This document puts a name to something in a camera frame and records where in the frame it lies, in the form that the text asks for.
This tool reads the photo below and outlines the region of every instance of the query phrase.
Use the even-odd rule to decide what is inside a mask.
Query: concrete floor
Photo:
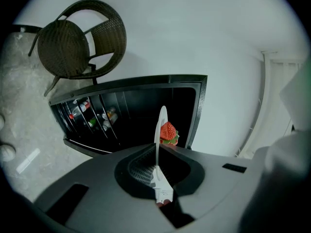
[[[16,149],[16,157],[2,164],[14,190],[30,201],[51,183],[90,159],[63,143],[63,132],[54,119],[48,101],[72,90],[92,85],[91,80],[60,80],[45,98],[53,80],[41,64],[35,47],[28,51],[34,34],[12,33],[3,46],[0,58],[0,114],[5,126],[0,131],[2,144]],[[34,151],[40,154],[22,172],[16,168]]]

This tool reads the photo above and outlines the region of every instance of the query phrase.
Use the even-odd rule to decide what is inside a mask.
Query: strawberry
[[[175,127],[170,123],[166,122],[161,127],[160,131],[160,138],[163,140],[172,140],[176,136],[176,129]]]

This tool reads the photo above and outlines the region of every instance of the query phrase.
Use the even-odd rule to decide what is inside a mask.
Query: chair leg
[[[56,85],[56,83],[59,81],[59,77],[58,76],[55,76],[54,79],[53,79],[53,82],[52,84],[50,85],[50,87],[45,91],[44,93],[44,96],[46,97],[47,94],[54,88],[54,86]]]
[[[38,33],[35,35],[35,39],[34,39],[34,41],[33,41],[33,44],[32,44],[32,46],[31,46],[31,48],[30,48],[30,51],[29,51],[29,53],[28,53],[28,56],[29,56],[29,57],[30,57],[31,53],[32,53],[33,50],[34,50],[35,43],[36,43],[36,41],[37,41],[37,39],[38,39],[38,37],[39,37],[39,34],[40,34],[40,32],[38,32]]]

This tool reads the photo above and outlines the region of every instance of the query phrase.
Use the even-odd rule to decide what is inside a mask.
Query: wicker chair
[[[59,20],[80,10],[93,10],[103,14],[107,21],[82,32],[73,22]],[[90,56],[85,34],[91,32],[95,54]],[[109,73],[120,62],[126,48],[126,32],[118,13],[108,4],[98,0],[81,0],[68,7],[59,17],[41,29],[35,36],[28,56],[31,55],[38,40],[38,55],[43,66],[55,76],[46,96],[60,78],[94,79]],[[113,53],[109,62],[98,70],[89,61],[97,56]],[[84,73],[87,67],[93,71]]]

